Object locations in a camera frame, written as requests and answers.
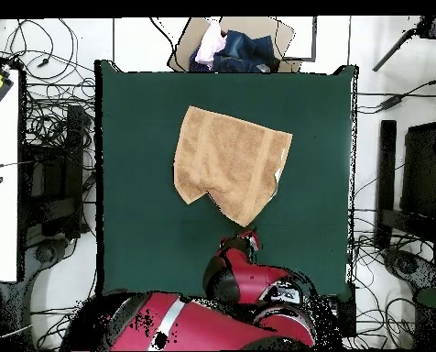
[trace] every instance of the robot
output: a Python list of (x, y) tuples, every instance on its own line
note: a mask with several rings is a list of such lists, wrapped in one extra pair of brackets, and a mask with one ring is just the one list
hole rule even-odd
[(206, 268), (206, 298), (117, 291), (88, 301), (60, 351), (341, 349), (328, 302), (300, 272), (259, 265), (256, 231), (224, 238)]

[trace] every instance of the cardboard box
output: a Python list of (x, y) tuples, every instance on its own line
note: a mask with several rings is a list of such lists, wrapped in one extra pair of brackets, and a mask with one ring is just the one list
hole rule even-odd
[[(191, 54), (202, 43), (203, 35), (208, 29), (208, 26), (210, 26), (208, 21), (203, 17), (191, 17), (189, 19), (179, 39), (179, 44), (177, 45), (177, 63), (174, 55), (171, 55), (169, 58), (168, 66), (172, 70), (183, 72), (180, 68), (181, 66), (187, 72), (189, 71), (189, 59)], [(224, 33), (231, 29), (242, 32), (251, 39), (270, 35), (274, 45), (274, 55), (279, 60), (281, 59), (280, 53), (284, 55), (294, 35), (291, 27), (267, 16), (224, 16), (220, 21), (220, 26)], [(278, 72), (299, 71), (301, 64), (299, 60), (289, 60), (288, 62), (282, 61)]]

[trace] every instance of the white floor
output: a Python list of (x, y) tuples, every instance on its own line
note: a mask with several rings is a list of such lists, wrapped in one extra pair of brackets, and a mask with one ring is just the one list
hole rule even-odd
[[(339, 66), (355, 64), (359, 66), (358, 104), (376, 106), (388, 98), (384, 94), (402, 94), (416, 86), (436, 79), (436, 41), (413, 38), (403, 45), (394, 56), (378, 72), (372, 69), (390, 47), (398, 40), (402, 33), (419, 20), (418, 16), (318, 16), (316, 61), (304, 62), (301, 72), (332, 73)], [(37, 20), (53, 37), (53, 53), (68, 59), (71, 56), (71, 35), (57, 19)], [(180, 33), (187, 22), (187, 18), (161, 18), (163, 29), (173, 42), (177, 42)], [(80, 71), (82, 77), (93, 77), (90, 71), (96, 59), (113, 60), (124, 72), (169, 72), (166, 63), (170, 55), (169, 43), (151, 25), (147, 18), (122, 19), (65, 19), (67, 25), (78, 37), (78, 62), (87, 68)], [(311, 24), (307, 19), (287, 18), (286, 23), (293, 25), (295, 31), (300, 32), (294, 39), (291, 50), (308, 53), (311, 46), (311, 34), (308, 32)], [(6, 41), (15, 30), (15, 20), (0, 20), (0, 50), (6, 46)], [(41, 30), (27, 23), (24, 25), (27, 46), (32, 50), (50, 50), (49, 38)], [(14, 50), (23, 49), (20, 34), (16, 37)], [(37, 57), (28, 54), (24, 60)], [(50, 65), (38, 68), (37, 64), (45, 58), (36, 59), (30, 69), (37, 76), (48, 76), (63, 70), (64, 65), (50, 60)], [(73, 73), (62, 83), (79, 83), (81, 76)], [(32, 77), (28, 82), (39, 83)], [(374, 115), (358, 115), (358, 139), (356, 159), (355, 187), (361, 188), (376, 177), (377, 141), (380, 122), (383, 119), (398, 121), (397, 165), (403, 163), (403, 139), (409, 127), (436, 121), (436, 85), (427, 86), (415, 92), (416, 96), (405, 98), (404, 101), (383, 113)], [(400, 197), (400, 182), (402, 169), (397, 170), (396, 178), (396, 206)], [(375, 188), (370, 185), (356, 196), (355, 208), (373, 209), (375, 206)], [(90, 195), (89, 201), (95, 200), (95, 193)], [(95, 206), (85, 205), (88, 223), (94, 233)], [(358, 212), (357, 217), (373, 222), (373, 213)], [(362, 220), (356, 220), (355, 230), (373, 231), (373, 227)], [(32, 310), (41, 311), (51, 308), (70, 307), (85, 300), (93, 282), (95, 266), (96, 244), (91, 234), (85, 234), (78, 242), (74, 255), (56, 267), (44, 271), (37, 280), (33, 297)], [(421, 255), (431, 258), (431, 252), (424, 249)], [(407, 284), (390, 276), (386, 270), (376, 262), (368, 266), (359, 265), (357, 277), (374, 292), (381, 309), (393, 298), (403, 296), (411, 298)], [(358, 313), (374, 309), (375, 299), (367, 288), (360, 282), (355, 282)], [(389, 313), (397, 320), (412, 321), (413, 312), (407, 303), (396, 302)], [(371, 312), (360, 316), (360, 321), (374, 321), (381, 319), (380, 313)], [(39, 337), (57, 322), (58, 317), (41, 319), (36, 316), (34, 335)], [(377, 328), (374, 323), (359, 323), (359, 331)], [(386, 334), (386, 329), (376, 332)], [(381, 347), (384, 337), (361, 336), (371, 347)], [(359, 338), (357, 345), (363, 344)], [(52, 336), (47, 347), (57, 345), (60, 339)], [(409, 339), (401, 340), (404, 347), (409, 346)], [(390, 339), (385, 348), (394, 347)]]

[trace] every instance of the white table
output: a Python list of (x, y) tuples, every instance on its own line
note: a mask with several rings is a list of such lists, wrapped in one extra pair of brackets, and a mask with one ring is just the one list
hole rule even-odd
[[(18, 71), (10, 71), (14, 85), (0, 102), (0, 164), (17, 162)], [(16, 281), (17, 165), (0, 168), (0, 281)]]

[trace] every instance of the black stand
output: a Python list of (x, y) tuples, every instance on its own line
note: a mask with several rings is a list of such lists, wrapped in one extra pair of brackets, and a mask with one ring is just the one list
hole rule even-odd
[(406, 135), (402, 211), (393, 209), (396, 134), (396, 121), (381, 121), (375, 245), (388, 248), (392, 229), (436, 243), (436, 123), (412, 127)]
[(27, 198), (27, 226), (42, 224), (44, 236), (64, 233), (69, 240), (81, 236), (83, 129), (88, 120), (80, 106), (69, 106), (67, 135), (61, 146), (27, 145), (25, 149), (25, 160), (40, 160), (43, 166), (42, 194)]

